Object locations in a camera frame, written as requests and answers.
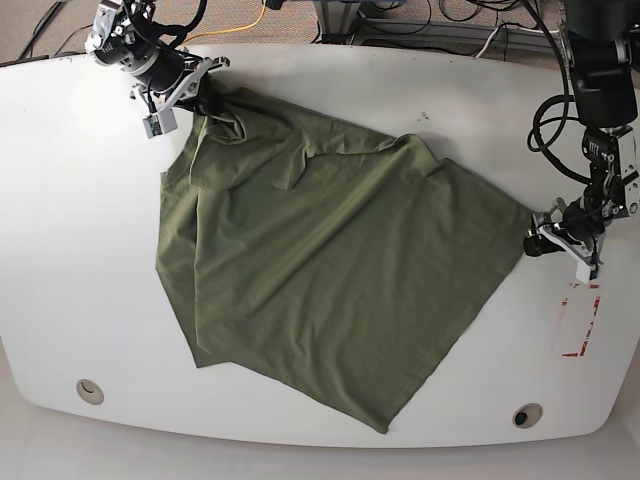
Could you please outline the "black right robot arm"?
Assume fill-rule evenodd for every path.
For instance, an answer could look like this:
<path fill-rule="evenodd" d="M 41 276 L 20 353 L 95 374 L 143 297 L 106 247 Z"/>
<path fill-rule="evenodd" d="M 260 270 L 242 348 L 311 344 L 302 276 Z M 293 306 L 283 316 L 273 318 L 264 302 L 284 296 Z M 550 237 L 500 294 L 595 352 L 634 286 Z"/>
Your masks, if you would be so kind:
<path fill-rule="evenodd" d="M 117 65 L 136 80 L 133 96 L 147 106 L 143 125 L 148 138 L 177 129 L 176 108 L 211 117 L 224 111 L 209 73 L 228 67 L 229 59 L 201 57 L 179 48 L 203 19 L 206 7 L 205 1 L 199 2 L 187 24 L 165 25 L 153 20 L 153 1 L 98 4 L 85 49 L 98 64 Z"/>

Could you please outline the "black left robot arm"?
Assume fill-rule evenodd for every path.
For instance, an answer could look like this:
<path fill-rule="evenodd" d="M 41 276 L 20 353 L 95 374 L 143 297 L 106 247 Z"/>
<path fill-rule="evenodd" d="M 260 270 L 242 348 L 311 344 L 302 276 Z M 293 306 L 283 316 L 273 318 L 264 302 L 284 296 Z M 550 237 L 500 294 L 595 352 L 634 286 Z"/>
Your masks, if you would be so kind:
<path fill-rule="evenodd" d="M 535 212 L 524 238 L 528 256 L 569 254 L 577 263 L 576 277 L 594 281 L 600 254 L 612 221 L 639 211 L 639 168 L 636 137 L 631 126 L 638 117 L 632 80 L 639 68 L 639 4 L 636 1 L 564 1 L 560 38 L 550 45 L 561 69 L 563 91 L 545 100 L 527 138 L 531 151 L 541 153 L 565 177 L 583 185 L 571 203 L 558 198 L 546 212 Z M 554 122 L 564 127 L 576 108 L 575 121 L 584 126 L 581 152 L 588 175 L 567 167 L 542 137 L 551 123 L 547 111 L 559 105 Z"/>

